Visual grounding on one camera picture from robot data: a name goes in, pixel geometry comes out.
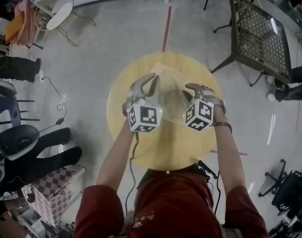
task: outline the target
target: pink cloth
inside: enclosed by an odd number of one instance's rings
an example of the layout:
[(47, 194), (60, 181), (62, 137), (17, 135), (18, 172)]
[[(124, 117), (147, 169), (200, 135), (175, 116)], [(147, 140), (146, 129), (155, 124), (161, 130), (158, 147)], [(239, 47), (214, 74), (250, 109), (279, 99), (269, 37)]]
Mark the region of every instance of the pink cloth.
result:
[(34, 24), (33, 14), (34, 11), (31, 9), (31, 3), (28, 0), (21, 1), (14, 8), (15, 17), (24, 13), (24, 23), (18, 35), (11, 41), (18, 45), (32, 46), (34, 37), (36, 35), (37, 27)]

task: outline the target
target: wooden table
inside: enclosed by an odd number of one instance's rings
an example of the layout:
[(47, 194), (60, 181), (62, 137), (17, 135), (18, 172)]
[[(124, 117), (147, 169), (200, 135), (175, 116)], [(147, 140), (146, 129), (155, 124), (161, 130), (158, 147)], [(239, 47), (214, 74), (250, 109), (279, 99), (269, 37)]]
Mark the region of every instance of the wooden table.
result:
[[(125, 117), (121, 105), (125, 102), (133, 82), (150, 73), (153, 66), (161, 62), (177, 70), (187, 83), (199, 83), (210, 87), (221, 98), (220, 88), (213, 75), (196, 60), (177, 53), (155, 53), (142, 57), (128, 65), (114, 81), (107, 101), (107, 123), (115, 139)], [(162, 119), (158, 129), (150, 133), (139, 133), (139, 145), (133, 161), (154, 170), (177, 170), (203, 159), (216, 143), (215, 131), (209, 128), (196, 132), (183, 125)]]

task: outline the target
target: floor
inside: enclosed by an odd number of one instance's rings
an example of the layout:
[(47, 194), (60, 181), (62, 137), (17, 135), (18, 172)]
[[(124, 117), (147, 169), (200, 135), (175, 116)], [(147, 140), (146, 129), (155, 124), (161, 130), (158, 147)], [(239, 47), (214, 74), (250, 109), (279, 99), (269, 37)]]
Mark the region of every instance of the floor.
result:
[[(203, 11), (204, 2), (170, 0), (170, 4), (165, 4), (163, 0), (106, 0), (93, 3), (76, 11), (92, 17), (97, 27), (73, 17), (63, 26), (71, 33), (71, 38), (79, 42), (78, 48), (69, 45), (60, 33), (51, 31), (43, 36), (43, 51), (35, 47), (30, 50), (31, 59), (42, 59), (44, 74), (50, 77), (66, 101), (65, 122), (52, 129), (70, 127), (75, 141), (83, 149), (81, 164), (87, 171), (78, 185), (85, 187), (95, 183), (100, 166), (112, 146), (106, 123), (106, 101), (113, 81), (128, 63), (161, 51), (169, 5), (172, 6), (172, 14), (166, 51), (188, 55), (208, 69), (213, 69), (229, 55), (230, 28), (216, 34), (212, 32), (228, 22), (229, 2), (209, 0), (206, 11)], [(302, 36), (299, 46), (295, 37), (298, 26), (268, 1), (256, 0), (255, 4), (262, 6), (285, 26), (292, 67), (302, 65)], [(25, 47), (20, 47), (13, 49), (12, 55), (27, 58), (28, 52)], [(251, 199), (270, 229), (280, 221), (278, 211), (271, 205), (271, 195), (264, 198), (257, 195), (265, 184), (264, 173), (277, 172), (281, 158), (287, 161), (287, 171), (302, 172), (302, 102), (267, 101), (265, 95), (269, 86), (264, 78), (253, 88), (247, 83), (247, 79), (254, 81), (257, 75), (257, 72), (234, 62), (218, 71), (215, 77), (226, 101), (238, 149), (248, 154), (242, 157), (242, 161), (247, 187), (253, 183)], [(16, 81), (14, 84), (20, 98), (37, 100), (28, 110), (31, 117), (42, 119), (34, 123), (38, 129), (55, 123), (63, 116), (64, 111), (56, 109), (60, 98), (49, 82), (36, 80), (31, 84)], [(276, 124), (271, 143), (267, 145), (272, 114), (276, 115)], [(204, 162), (218, 172), (215, 153), (209, 154)], [(134, 165), (138, 181), (144, 172), (145, 169)], [(127, 168), (118, 192), (123, 205), (132, 184)], [(133, 209), (134, 197), (135, 190), (128, 202), (129, 209)], [(216, 187), (213, 197), (216, 201)], [(64, 214), (63, 221), (75, 220), (78, 207), (79, 200)], [(224, 211), (222, 190), (217, 211), (220, 222), (224, 221)]]

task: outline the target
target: black and white marker cube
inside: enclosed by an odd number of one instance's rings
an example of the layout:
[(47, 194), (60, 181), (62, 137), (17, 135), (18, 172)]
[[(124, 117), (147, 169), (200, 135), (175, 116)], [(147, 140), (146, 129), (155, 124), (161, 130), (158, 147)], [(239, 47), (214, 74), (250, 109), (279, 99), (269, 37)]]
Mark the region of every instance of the black and white marker cube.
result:
[(213, 103), (196, 99), (185, 112), (186, 126), (197, 131), (203, 131), (213, 123), (213, 108)]
[(133, 104), (128, 112), (131, 131), (150, 132), (160, 126), (163, 109)]

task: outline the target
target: black office chair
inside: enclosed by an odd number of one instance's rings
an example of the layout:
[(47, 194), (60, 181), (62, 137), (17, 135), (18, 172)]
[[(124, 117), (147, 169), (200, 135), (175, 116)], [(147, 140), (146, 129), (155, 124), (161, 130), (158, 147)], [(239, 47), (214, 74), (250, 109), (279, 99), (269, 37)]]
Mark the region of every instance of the black office chair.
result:
[(274, 180), (275, 184), (265, 193), (259, 193), (259, 197), (264, 197), (272, 192), (275, 195), (272, 205), (279, 210), (278, 215), (282, 215), (291, 209), (295, 211), (297, 216), (302, 215), (302, 212), (299, 212), (302, 210), (302, 173), (294, 171), (287, 174), (284, 171), (286, 162), (283, 159), (281, 162), (283, 167), (278, 178), (273, 177), (268, 172), (265, 173), (265, 176)]

